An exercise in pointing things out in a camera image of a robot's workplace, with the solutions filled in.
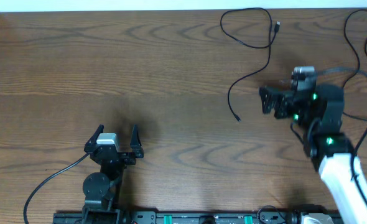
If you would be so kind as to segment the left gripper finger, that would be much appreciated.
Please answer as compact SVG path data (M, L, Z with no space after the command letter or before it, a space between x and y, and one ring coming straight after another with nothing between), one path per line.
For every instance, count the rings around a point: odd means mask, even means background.
M85 149L94 149L96 148L96 140L98 139L99 135L103 133L104 125L100 124L94 134L89 138L89 140L85 143Z
M141 140L139 138L139 129L138 126L135 124L132 129L132 136L130 141L130 147L135 153L136 158L143 158L144 157L144 150L141 144Z

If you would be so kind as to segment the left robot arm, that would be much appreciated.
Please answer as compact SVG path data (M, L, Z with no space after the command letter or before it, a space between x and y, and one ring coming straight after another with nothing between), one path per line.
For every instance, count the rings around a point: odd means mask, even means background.
M118 201L124 170L144 157L138 126L133 126L129 152L119 150L117 134L104 133L103 130L104 126L99 125L84 147L90 159L100 165L100 171L90 174L84 180L85 204L81 222L131 223L130 213L119 208Z

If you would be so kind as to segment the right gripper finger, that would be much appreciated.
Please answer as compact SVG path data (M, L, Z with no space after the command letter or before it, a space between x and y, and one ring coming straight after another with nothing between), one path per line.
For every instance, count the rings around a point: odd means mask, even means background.
M274 117L276 119L287 118L287 100L284 95L278 95L274 103Z
M282 91L269 87L260 87L259 96L261 97L262 113L269 114L274 109L274 103L278 95L284 95Z

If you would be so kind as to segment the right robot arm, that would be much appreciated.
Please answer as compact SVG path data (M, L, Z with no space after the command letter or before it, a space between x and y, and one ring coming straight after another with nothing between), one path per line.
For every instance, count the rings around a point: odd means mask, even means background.
M341 132L343 90L321 84L307 90L261 87L262 112L292 118L304 129L302 144L329 189L344 223L367 223L367 180L349 138Z

